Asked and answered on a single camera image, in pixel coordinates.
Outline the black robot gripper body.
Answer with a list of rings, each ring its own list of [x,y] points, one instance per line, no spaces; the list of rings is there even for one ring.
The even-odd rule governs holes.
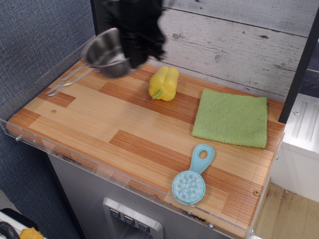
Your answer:
[[[135,46],[143,47],[148,57],[161,60],[165,37],[158,26],[162,15],[161,0],[106,0],[105,21],[120,32],[135,35]]]

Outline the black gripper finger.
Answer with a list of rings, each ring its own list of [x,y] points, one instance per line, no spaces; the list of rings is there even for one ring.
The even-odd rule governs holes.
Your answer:
[[[135,52],[135,35],[130,32],[120,32],[120,40],[126,58],[132,58]]]
[[[147,51],[140,46],[134,46],[130,49],[130,63],[133,69],[141,67],[148,59]]]

